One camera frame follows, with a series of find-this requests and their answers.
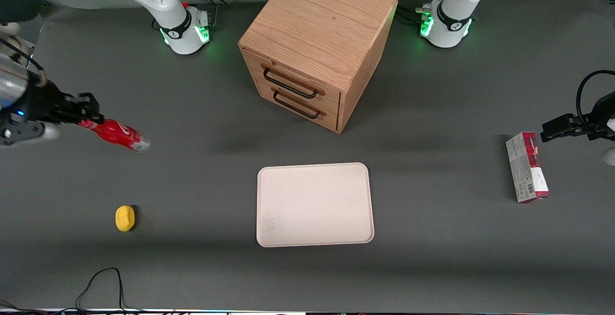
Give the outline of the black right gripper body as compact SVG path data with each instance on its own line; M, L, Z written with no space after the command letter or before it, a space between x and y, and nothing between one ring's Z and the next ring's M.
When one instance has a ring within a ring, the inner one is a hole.
M44 131L43 123L68 123L60 112L64 93L53 83L16 85L1 83L1 130Z

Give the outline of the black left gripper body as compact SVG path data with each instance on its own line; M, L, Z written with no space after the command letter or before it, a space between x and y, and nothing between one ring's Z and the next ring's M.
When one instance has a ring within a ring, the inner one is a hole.
M575 98L578 128L576 136L586 135L588 140L615 140L615 93L611 92L596 101L590 113L583 114L581 109L582 92L578 91Z

